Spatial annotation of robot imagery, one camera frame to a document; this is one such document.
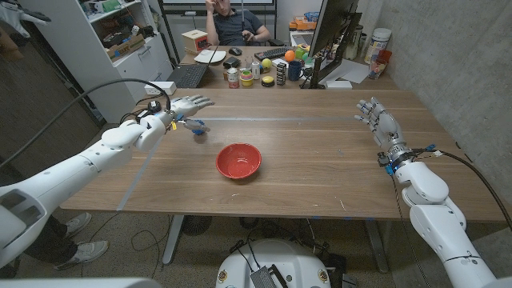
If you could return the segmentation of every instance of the dark t-shirt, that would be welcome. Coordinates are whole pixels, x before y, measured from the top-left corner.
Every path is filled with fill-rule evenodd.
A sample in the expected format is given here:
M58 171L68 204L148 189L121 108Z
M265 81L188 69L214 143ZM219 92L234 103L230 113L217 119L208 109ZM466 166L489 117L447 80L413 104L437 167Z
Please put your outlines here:
M234 14L224 17L220 14L214 16L215 29L217 31L219 45L244 46L242 36L242 12L233 10ZM262 22L250 11L244 9L245 29L256 35L256 31L263 26ZM258 42L250 42L252 46L259 46Z

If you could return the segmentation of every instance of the orange ball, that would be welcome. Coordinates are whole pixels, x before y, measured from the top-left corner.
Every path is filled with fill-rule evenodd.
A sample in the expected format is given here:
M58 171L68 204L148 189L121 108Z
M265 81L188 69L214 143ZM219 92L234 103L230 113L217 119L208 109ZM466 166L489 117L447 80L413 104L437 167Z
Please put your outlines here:
M288 62L290 61L293 61L295 59L295 52L293 52L292 50L288 51L285 53L285 60L287 60Z

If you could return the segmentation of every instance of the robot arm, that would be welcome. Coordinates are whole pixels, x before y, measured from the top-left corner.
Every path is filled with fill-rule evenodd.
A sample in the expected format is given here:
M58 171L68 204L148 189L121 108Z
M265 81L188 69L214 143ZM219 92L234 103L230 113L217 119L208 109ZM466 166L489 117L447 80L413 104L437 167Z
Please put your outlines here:
M148 115L139 124L126 121L83 152L27 180L0 187L0 267L32 244L61 203L98 175L127 164L134 147L151 150L172 122L181 119L186 128L209 130L187 117L210 105L212 101L201 95L173 99L171 110Z
M355 118L370 127L384 149L379 163L388 166L402 184L404 202L411 208L414 229L441 259L454 287L484 287L496 280L468 239L466 218L448 197L448 185L406 146L400 125L376 98L357 104L365 116Z
M48 25L51 20L39 12L32 12L27 9L18 7L18 4L0 0L0 21L11 25L16 29L23 37L28 38L30 34L26 32L20 23L21 20L34 22L39 25Z

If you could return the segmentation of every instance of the white shelf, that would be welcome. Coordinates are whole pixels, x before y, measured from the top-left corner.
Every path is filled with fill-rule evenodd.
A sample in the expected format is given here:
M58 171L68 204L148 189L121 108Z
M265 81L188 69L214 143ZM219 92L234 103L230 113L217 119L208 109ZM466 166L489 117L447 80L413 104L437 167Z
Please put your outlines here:
M96 22L97 20L100 20L100 19L103 19L103 18L106 18L106 17L109 17L111 16L112 14L116 14L117 12L127 8L127 7L130 7L132 6L133 4L135 3L140 3L141 0L134 0L132 2L128 2L128 3L123 3L123 4L120 4L121 5L121 8L120 9L117 9L117 10L113 10L111 12L107 12L107 13L98 13L98 14L94 14L94 15L89 15L87 16L87 18L89 19L89 23L94 23Z

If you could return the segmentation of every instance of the pants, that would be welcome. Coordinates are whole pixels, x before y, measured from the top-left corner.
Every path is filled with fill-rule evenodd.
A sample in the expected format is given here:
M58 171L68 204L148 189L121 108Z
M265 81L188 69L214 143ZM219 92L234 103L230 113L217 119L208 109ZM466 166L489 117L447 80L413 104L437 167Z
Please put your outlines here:
M77 252L78 246L65 238L66 232L67 226L50 216L39 237L25 250L25 254L51 264L67 262Z

